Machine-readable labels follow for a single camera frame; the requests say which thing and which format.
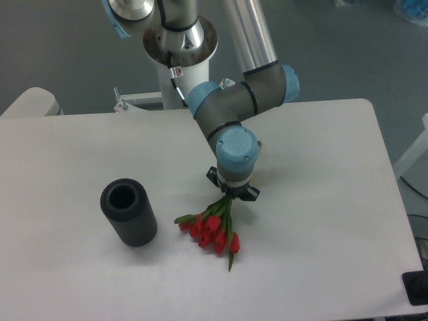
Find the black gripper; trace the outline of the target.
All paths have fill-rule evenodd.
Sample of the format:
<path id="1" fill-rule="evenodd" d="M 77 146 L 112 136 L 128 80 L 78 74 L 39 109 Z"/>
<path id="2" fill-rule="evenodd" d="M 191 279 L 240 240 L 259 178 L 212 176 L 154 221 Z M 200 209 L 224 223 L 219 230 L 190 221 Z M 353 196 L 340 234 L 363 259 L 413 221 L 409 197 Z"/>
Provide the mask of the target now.
<path id="1" fill-rule="evenodd" d="M 256 201 L 260 194 L 260 190 L 253 187 L 250 184 L 249 179 L 247 179 L 246 181 L 240 181 L 240 182 L 230 182 L 229 184 L 227 184 L 226 182 L 223 182 L 217 176 L 216 167 L 210 167 L 210 169 L 206 174 L 206 177 L 217 188 L 220 188 L 222 193 L 229 195 L 233 198 L 241 199 L 242 201 Z"/>

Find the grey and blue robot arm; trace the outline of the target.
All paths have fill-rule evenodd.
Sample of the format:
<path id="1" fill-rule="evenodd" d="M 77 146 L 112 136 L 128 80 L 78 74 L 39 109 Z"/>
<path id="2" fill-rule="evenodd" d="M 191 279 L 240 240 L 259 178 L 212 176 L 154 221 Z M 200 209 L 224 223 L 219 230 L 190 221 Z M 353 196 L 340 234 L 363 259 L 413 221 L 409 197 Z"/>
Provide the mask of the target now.
<path id="1" fill-rule="evenodd" d="M 196 1 L 104 1 L 103 8 L 123 38 L 143 35 L 146 54 L 156 64 L 160 96 L 166 109 L 188 108 L 209 144 L 217 164 L 208 179 L 223 193 L 254 201 L 251 184 L 259 146 L 242 123 L 296 98 L 295 71 L 279 63 L 259 1 L 221 1 L 231 34 L 240 83 L 209 81 L 209 60 L 218 37 L 199 15 Z"/>

